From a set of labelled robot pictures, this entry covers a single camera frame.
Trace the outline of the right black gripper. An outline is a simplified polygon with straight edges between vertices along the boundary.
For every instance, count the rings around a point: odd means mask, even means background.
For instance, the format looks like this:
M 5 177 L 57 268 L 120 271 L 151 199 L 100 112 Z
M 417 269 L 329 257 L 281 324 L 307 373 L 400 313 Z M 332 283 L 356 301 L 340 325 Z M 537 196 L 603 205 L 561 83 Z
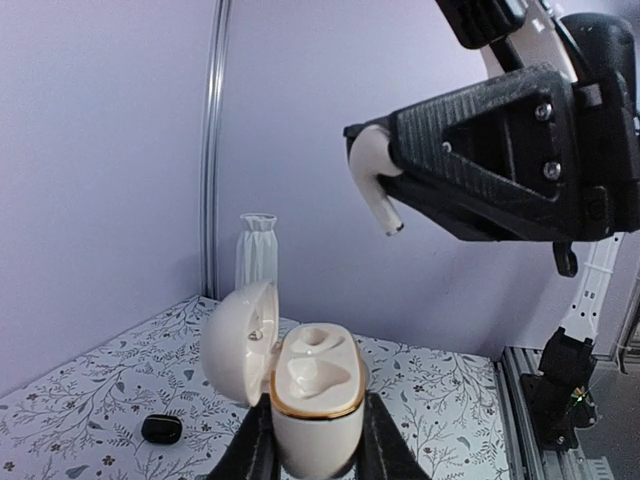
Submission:
M 463 241 L 554 242 L 559 274 L 573 277 L 573 242 L 639 228 L 635 43 L 612 15 L 553 23 L 573 85 L 529 66 L 350 125 L 344 137 L 349 154 L 364 128 L 382 126 L 403 171 L 378 177 L 386 194 Z

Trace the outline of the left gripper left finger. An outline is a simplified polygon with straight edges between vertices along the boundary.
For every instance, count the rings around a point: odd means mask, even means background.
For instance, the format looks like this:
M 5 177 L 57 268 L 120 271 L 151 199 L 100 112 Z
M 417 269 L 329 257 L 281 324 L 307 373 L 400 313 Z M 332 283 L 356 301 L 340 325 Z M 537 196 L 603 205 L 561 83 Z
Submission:
M 275 435 L 268 394 L 251 407 L 208 480 L 275 478 Z

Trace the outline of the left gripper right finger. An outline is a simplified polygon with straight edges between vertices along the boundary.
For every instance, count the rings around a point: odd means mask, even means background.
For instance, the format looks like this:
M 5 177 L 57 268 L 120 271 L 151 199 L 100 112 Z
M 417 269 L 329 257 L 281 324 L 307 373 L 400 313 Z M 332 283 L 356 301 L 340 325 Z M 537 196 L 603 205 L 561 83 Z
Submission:
M 377 393 L 365 394 L 363 430 L 356 454 L 355 478 L 429 480 L 411 453 Z

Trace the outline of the beige earbud charging case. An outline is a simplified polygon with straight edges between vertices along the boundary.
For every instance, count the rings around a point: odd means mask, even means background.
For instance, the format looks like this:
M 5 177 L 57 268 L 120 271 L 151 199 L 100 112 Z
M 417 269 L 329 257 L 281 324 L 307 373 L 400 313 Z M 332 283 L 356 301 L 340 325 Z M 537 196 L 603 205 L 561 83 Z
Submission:
M 359 444 L 366 375 L 352 333 L 308 323 L 279 333 L 274 283 L 233 291 L 204 323 L 200 358 L 211 386 L 226 398 L 270 402 L 277 451 L 297 479 L 328 479 L 345 470 Z

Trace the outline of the white stem earbud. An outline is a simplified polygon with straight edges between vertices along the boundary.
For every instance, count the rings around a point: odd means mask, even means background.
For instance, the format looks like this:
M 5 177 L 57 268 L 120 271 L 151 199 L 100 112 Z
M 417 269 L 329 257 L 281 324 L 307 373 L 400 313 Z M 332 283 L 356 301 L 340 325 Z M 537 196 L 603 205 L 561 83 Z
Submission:
M 364 128 L 355 138 L 348 164 L 352 179 L 378 224 L 387 236 L 404 227 L 396 208 L 379 182 L 379 177 L 395 178 L 403 171 L 389 155 L 389 132 L 379 125 Z

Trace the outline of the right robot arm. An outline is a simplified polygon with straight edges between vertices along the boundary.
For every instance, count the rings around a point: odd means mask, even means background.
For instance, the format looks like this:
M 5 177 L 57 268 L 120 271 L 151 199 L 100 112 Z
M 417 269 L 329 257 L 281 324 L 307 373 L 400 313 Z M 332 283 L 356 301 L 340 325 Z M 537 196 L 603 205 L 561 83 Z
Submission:
M 639 113 L 629 24 L 546 1 L 443 1 L 485 81 L 344 129 L 352 179 L 382 230 L 403 203 L 468 242 L 548 242 L 579 288 L 520 385 L 539 446 L 592 426 L 598 322 L 622 237 L 639 228 Z

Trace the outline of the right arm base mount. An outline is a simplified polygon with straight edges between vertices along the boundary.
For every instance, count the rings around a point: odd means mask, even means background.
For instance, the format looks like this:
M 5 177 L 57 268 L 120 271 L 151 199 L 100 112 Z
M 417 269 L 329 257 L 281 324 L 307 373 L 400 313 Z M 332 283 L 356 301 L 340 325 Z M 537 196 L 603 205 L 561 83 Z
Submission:
M 569 393 L 534 374 L 522 374 L 519 382 L 538 447 L 556 452 L 577 449 L 576 430 L 592 428 L 598 422 L 591 394 L 580 388 Z

